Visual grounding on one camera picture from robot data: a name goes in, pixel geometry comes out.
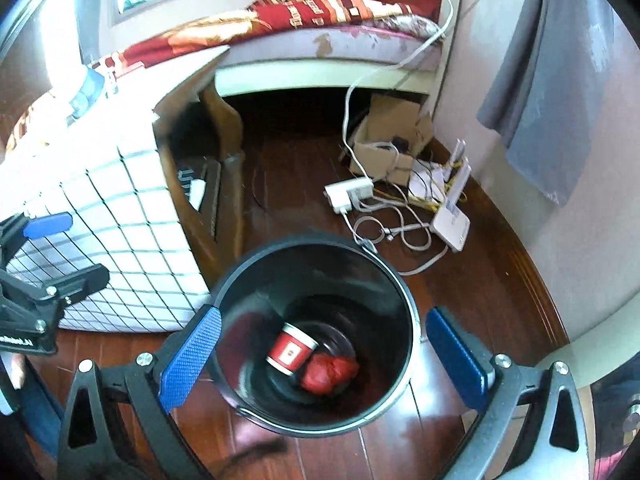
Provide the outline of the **grey hanging cloth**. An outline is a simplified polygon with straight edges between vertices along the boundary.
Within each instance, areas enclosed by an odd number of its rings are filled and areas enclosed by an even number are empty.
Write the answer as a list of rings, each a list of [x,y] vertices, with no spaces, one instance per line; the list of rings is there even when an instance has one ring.
[[[506,160],[559,206],[591,151],[610,74],[614,12],[606,0],[524,0],[478,121]]]

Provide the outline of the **bed with white frame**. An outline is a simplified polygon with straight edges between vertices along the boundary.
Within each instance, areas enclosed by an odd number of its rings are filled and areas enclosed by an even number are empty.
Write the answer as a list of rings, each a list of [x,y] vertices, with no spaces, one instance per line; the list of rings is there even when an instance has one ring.
[[[75,0],[82,62],[124,50],[178,25],[247,8],[256,0],[153,0],[119,13],[116,0]],[[418,8],[443,35],[422,40],[371,26],[297,29],[221,46],[222,96],[270,90],[351,86],[437,96],[460,0],[378,0]]]

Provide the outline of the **brown cardboard box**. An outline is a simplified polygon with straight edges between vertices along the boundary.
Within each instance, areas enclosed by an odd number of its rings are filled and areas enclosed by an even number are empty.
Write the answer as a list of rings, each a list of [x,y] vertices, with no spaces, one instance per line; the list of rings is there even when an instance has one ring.
[[[407,186],[413,162],[434,136],[431,114],[420,109],[418,103],[374,94],[369,113],[348,140],[356,156],[349,170]]]

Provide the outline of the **red white paper cup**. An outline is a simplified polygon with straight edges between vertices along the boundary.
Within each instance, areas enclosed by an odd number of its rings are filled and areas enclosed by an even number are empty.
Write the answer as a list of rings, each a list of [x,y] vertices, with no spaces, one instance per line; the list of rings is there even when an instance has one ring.
[[[318,347],[318,342],[298,327],[285,323],[267,354],[266,361],[275,370],[292,376]]]

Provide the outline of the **red wrapper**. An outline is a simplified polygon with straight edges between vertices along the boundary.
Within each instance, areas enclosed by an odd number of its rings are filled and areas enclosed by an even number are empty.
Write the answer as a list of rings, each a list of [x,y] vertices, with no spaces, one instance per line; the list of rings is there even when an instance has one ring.
[[[316,353],[309,360],[300,385],[316,396],[331,394],[358,374],[359,364],[354,358]]]

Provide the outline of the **white power strip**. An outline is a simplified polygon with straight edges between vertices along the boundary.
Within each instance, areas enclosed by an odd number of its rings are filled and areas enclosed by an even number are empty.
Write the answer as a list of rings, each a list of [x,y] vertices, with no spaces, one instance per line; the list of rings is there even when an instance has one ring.
[[[372,180],[360,177],[326,185],[324,196],[336,214],[346,214],[362,200],[371,198],[373,190]]]

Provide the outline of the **red yellow patterned blanket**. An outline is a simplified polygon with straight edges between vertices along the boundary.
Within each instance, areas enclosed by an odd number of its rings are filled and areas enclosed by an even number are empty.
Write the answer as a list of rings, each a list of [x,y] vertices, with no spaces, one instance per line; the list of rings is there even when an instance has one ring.
[[[378,0],[256,0],[245,9],[199,18],[89,64],[117,77],[193,52],[297,29],[371,26],[429,40],[440,27],[415,6]]]

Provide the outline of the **white checkered tablecloth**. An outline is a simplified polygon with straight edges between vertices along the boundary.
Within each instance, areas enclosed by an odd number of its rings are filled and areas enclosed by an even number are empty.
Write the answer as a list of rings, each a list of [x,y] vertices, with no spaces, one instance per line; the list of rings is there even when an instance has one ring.
[[[107,286],[66,309],[66,330],[180,330],[207,287],[171,199],[154,127],[157,104],[227,53],[218,47],[139,68],[79,119],[48,91],[21,120],[25,135],[1,161],[1,214],[67,212],[65,232],[30,240],[8,263],[29,285],[102,264]]]

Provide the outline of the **black round trash bin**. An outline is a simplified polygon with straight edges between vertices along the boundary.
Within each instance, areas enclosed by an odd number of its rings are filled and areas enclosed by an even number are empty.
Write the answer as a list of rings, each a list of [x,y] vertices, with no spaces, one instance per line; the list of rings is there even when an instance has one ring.
[[[289,236],[246,254],[213,287],[222,332],[207,370],[221,397],[262,428],[301,438],[373,422],[408,388],[420,315],[408,286],[374,249],[331,234]],[[306,390],[306,368],[268,363],[285,326],[314,351],[352,358],[354,377],[327,394]]]

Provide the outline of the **white wifi router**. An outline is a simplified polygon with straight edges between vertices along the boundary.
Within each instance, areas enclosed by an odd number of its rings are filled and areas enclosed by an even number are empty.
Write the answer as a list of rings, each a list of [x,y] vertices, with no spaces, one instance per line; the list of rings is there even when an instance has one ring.
[[[458,139],[454,151],[442,166],[442,202],[431,223],[431,231],[453,252],[461,252],[469,234],[471,222],[458,207],[458,201],[471,177],[471,165],[465,156],[465,140]]]

